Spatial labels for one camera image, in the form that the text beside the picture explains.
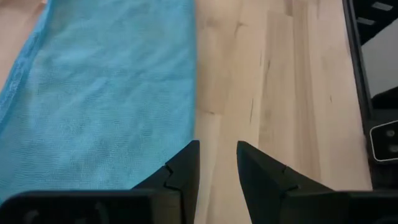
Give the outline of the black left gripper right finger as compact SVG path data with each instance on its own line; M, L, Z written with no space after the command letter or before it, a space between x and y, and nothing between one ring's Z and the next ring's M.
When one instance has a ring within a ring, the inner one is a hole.
M237 163L252 224L398 224L398 192L335 191L245 141Z

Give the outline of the blue microfiber towel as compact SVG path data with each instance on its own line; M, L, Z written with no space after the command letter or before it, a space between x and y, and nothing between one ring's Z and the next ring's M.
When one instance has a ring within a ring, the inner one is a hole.
M49 0L0 93L0 204L127 190L194 136L194 0Z

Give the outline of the black aluminium table frame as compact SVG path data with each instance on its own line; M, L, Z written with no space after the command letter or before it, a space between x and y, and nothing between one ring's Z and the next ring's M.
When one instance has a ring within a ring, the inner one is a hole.
M398 120L398 0L342 0L373 189L398 190L398 161L373 159L369 131Z

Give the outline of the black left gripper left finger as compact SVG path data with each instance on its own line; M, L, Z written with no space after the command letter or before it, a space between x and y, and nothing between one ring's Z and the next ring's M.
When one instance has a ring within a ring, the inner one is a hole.
M0 224L193 224L200 142L130 190L28 191L0 205Z

